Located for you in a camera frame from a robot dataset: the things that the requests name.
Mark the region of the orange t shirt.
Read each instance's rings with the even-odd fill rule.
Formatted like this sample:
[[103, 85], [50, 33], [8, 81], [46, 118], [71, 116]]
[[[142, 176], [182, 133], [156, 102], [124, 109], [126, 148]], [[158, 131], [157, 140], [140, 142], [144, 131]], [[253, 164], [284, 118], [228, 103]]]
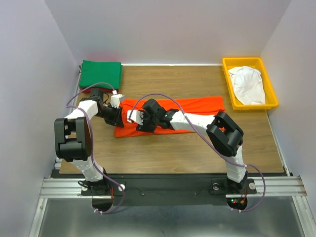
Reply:
[[[198, 98], [177, 99], [185, 112], [197, 115], [216, 115], [219, 111], [224, 111], [224, 100], [222, 96], [207, 96]], [[148, 135], [167, 135], [189, 133], [187, 130], [169, 130], [157, 127], [154, 133], [141, 132], [136, 130], [137, 124], [127, 121], [127, 111], [131, 110], [137, 100], [132, 98], [125, 99], [122, 105], [122, 121], [123, 127], [116, 127], [114, 136], [116, 138], [148, 136]]]

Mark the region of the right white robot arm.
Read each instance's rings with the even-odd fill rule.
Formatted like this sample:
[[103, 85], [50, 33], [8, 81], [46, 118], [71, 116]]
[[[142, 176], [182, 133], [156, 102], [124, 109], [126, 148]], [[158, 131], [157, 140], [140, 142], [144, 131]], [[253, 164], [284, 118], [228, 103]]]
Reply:
[[247, 179], [242, 157], [244, 132], [227, 113], [196, 115], [179, 109], [166, 110], [155, 99], [150, 99], [141, 110], [128, 112], [127, 118], [136, 123], [141, 132], [154, 133], [159, 127], [195, 132], [225, 160], [228, 189], [233, 193], [244, 189]]

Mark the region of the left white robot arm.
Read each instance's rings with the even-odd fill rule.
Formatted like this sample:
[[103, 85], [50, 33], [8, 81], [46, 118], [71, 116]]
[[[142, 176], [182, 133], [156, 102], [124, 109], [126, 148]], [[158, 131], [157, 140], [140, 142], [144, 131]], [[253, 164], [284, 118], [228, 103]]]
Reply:
[[92, 158], [89, 120], [99, 117], [106, 124], [123, 127], [121, 104], [125, 96], [114, 90], [109, 103], [103, 99], [104, 92], [93, 88], [90, 96], [81, 98], [69, 115], [54, 122], [56, 155], [72, 163], [84, 175], [84, 180], [79, 181], [83, 195], [103, 196], [110, 191], [110, 182], [104, 177], [107, 174], [105, 169]]

